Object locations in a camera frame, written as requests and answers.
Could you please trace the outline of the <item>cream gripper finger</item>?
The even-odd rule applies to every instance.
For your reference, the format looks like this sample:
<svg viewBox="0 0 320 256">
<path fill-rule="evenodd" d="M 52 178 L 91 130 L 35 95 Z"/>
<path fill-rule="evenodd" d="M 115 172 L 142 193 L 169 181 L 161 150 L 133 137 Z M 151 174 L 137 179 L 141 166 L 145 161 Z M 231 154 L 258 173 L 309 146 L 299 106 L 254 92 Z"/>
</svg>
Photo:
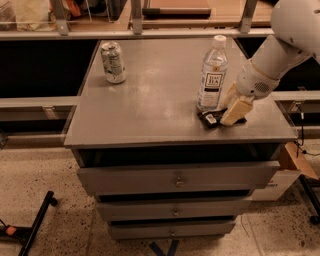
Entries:
<svg viewBox="0 0 320 256">
<path fill-rule="evenodd" d="M 253 109 L 253 103 L 250 101 L 237 99 L 231 104 L 223 114 L 220 123 L 225 126 L 232 126 L 239 119 L 244 118 L 247 113 Z"/>
<path fill-rule="evenodd" d="M 221 107 L 223 109 L 228 108 L 234 100 L 236 100 L 238 97 L 238 91 L 237 91 L 237 83 L 234 82 L 231 87 L 228 89 L 228 91 L 225 93 L 222 102 Z"/>
</svg>

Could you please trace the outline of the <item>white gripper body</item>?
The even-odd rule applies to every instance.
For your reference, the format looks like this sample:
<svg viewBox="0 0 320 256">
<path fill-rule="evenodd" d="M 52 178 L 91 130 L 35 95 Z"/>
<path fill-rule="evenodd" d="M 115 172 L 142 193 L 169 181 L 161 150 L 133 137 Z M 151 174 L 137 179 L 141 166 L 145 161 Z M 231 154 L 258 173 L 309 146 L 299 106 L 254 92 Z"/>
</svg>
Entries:
<svg viewBox="0 0 320 256">
<path fill-rule="evenodd" d="M 237 76 L 236 87 L 241 95 L 262 99 L 267 97 L 279 82 L 279 79 L 270 78 L 248 60 Z"/>
</svg>

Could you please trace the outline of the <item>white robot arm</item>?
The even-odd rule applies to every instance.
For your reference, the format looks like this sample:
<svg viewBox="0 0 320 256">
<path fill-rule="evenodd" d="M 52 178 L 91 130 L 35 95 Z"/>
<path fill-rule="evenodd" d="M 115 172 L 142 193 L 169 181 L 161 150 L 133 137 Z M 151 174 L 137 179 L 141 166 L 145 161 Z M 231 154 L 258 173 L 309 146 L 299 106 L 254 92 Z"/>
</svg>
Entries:
<svg viewBox="0 0 320 256">
<path fill-rule="evenodd" d="M 278 0 L 270 25 L 273 33 L 243 64 L 221 101 L 225 126 L 244 118 L 292 68 L 310 58 L 320 63 L 320 0 Z"/>
</svg>

